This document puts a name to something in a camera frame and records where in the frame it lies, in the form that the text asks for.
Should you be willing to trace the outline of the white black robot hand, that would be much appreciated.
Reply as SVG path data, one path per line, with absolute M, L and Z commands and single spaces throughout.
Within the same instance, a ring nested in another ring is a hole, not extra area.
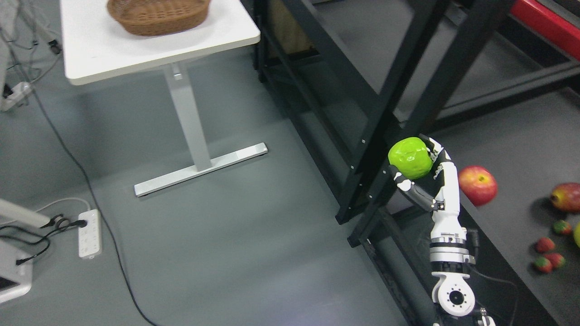
M 424 134 L 419 134 L 417 138 L 426 144 L 433 161 L 429 174 L 411 180 L 390 163 L 389 173 L 406 199 L 431 213 L 434 223 L 431 239 L 443 234 L 459 235 L 462 227 L 458 221 L 460 200 L 457 168 L 439 142 Z

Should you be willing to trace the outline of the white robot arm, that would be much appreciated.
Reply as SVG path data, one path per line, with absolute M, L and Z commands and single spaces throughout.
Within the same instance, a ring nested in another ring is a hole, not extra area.
M 477 303 L 468 285 L 471 265 L 475 257 L 468 249 L 471 229 L 462 227 L 459 235 L 443 234 L 431 240 L 431 274 L 437 283 L 431 291 L 435 306 L 434 326 L 495 326 L 496 322 L 483 306 Z

